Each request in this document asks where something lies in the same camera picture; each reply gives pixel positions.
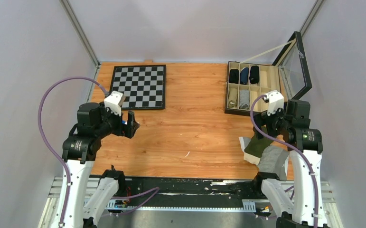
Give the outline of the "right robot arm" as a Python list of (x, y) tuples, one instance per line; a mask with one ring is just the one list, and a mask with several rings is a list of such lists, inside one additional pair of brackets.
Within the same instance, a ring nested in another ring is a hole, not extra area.
[(282, 188), (276, 174), (256, 176), (253, 193), (269, 200), (275, 210), (278, 228), (327, 228), (321, 193), (320, 170), (322, 161), (322, 135), (310, 128), (310, 104), (301, 100), (261, 97), (268, 110), (252, 118), (258, 138), (268, 138), (287, 146), (294, 171), (294, 199)]

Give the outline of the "green underwear white waistband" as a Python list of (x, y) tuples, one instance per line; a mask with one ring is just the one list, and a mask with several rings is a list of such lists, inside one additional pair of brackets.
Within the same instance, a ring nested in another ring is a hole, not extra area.
[(239, 142), (244, 160), (257, 166), (274, 166), (282, 152), (285, 152), (282, 148), (271, 145), (272, 140), (266, 137), (257, 140), (255, 136), (242, 136)]

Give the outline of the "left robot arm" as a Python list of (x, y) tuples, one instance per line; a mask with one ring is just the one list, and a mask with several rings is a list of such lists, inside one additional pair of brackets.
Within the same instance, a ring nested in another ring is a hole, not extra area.
[(135, 113), (128, 112), (128, 119), (113, 113), (103, 102), (85, 103), (77, 111), (77, 123), (63, 142), (62, 161), (64, 178), (59, 204), (52, 228), (95, 228), (102, 212), (113, 196), (122, 196), (127, 190), (123, 171), (114, 167), (100, 176), (98, 186), (85, 201), (88, 180), (101, 148), (101, 141), (110, 134), (132, 138), (139, 128)]

